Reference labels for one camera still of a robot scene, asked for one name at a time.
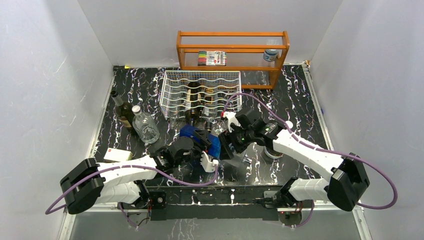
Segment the round clear bottle white cap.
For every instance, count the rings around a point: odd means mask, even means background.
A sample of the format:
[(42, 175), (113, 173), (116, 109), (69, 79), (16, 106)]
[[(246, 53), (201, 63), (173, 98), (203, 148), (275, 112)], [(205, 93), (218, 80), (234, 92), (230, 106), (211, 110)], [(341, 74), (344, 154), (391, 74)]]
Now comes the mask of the round clear bottle white cap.
[(145, 144), (155, 143), (160, 138), (160, 133), (153, 117), (143, 112), (139, 105), (134, 105), (131, 110), (134, 114), (132, 125), (140, 139)]

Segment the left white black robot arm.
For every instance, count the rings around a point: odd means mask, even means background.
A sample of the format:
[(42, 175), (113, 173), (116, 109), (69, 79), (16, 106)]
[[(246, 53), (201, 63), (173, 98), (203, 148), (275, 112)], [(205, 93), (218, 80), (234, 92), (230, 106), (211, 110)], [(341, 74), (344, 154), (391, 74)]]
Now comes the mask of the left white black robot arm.
[(218, 167), (221, 143), (217, 136), (189, 127), (169, 145), (133, 160), (97, 162), (86, 158), (59, 182), (60, 197), (71, 215), (80, 214), (97, 204), (126, 203), (144, 208), (150, 195), (145, 180), (171, 177), (174, 168), (186, 162), (198, 162), (207, 173)]

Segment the clear bottle black label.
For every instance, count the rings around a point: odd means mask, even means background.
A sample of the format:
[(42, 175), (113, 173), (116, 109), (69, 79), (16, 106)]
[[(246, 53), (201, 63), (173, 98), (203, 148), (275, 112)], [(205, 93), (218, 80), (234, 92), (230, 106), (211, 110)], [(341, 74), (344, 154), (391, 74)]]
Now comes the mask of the clear bottle black label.
[(280, 159), (284, 154), (274, 149), (273, 140), (277, 139), (279, 132), (287, 130), (288, 127), (279, 121), (270, 120), (264, 126), (263, 138), (265, 141), (265, 153), (272, 159)]

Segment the blue glass bottle white cap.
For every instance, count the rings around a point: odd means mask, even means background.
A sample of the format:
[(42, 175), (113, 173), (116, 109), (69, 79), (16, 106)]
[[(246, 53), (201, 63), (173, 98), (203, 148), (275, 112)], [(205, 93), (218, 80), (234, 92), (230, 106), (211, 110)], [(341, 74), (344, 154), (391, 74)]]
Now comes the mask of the blue glass bottle white cap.
[[(189, 138), (192, 138), (194, 141), (196, 141), (194, 139), (194, 136), (193, 136), (194, 130), (200, 130), (200, 129), (198, 129), (198, 128), (192, 126), (192, 125), (186, 124), (185, 126), (183, 126), (180, 129), (179, 136), (180, 137), (189, 137)], [(211, 141), (211, 146), (209, 147), (209, 149), (204, 149), (203, 151), (205, 151), (211, 157), (213, 157), (213, 158), (215, 158), (219, 161), (224, 161), (224, 162), (226, 162), (226, 163), (228, 163), (232, 166), (235, 166), (235, 167), (239, 167), (242, 164), (247, 165), (247, 166), (252, 164), (253, 159), (250, 156), (248, 156), (247, 150), (245, 150), (242, 153), (234, 154), (233, 159), (220, 160), (221, 144), (220, 144), (219, 136), (215, 136), (215, 135), (209, 133), (208, 137), (209, 137), (209, 140)]]

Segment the dark green wine bottle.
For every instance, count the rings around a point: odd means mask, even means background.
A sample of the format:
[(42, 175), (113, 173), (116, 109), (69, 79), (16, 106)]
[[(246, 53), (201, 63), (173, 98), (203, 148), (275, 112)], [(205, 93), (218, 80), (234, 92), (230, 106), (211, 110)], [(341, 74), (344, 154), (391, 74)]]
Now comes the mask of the dark green wine bottle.
[(200, 92), (201, 92), (201, 85), (197, 81), (192, 81), (188, 85), (187, 95), (186, 95), (186, 102), (184, 104), (185, 111), (185, 122), (189, 125), (194, 126), (196, 123), (196, 120), (201, 115), (201, 105), (200, 105)]

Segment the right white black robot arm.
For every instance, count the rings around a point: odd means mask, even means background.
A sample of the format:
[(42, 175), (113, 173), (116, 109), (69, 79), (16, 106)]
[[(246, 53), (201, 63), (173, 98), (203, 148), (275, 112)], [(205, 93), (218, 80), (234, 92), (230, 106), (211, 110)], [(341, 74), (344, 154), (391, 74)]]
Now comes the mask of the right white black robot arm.
[(263, 205), (295, 207), (305, 200), (329, 201), (343, 211), (350, 212), (357, 205), (370, 181), (364, 165), (355, 154), (339, 156), (329, 153), (289, 132), (284, 123), (264, 121), (253, 109), (221, 114), (227, 130), (219, 134), (220, 160), (231, 160), (243, 153), (252, 143), (264, 146), (271, 153), (289, 156), (310, 167), (321, 177), (302, 179), (292, 177), (272, 196), (256, 200)]

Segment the square bottle brown label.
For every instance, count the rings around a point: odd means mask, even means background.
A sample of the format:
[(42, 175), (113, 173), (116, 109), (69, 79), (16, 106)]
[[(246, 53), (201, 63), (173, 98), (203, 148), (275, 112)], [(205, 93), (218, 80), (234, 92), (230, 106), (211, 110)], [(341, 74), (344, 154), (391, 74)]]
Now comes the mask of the square bottle brown label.
[(218, 94), (215, 93), (214, 89), (207, 87), (204, 89), (204, 92), (202, 114), (205, 119), (205, 129), (212, 132), (213, 122), (218, 114)]

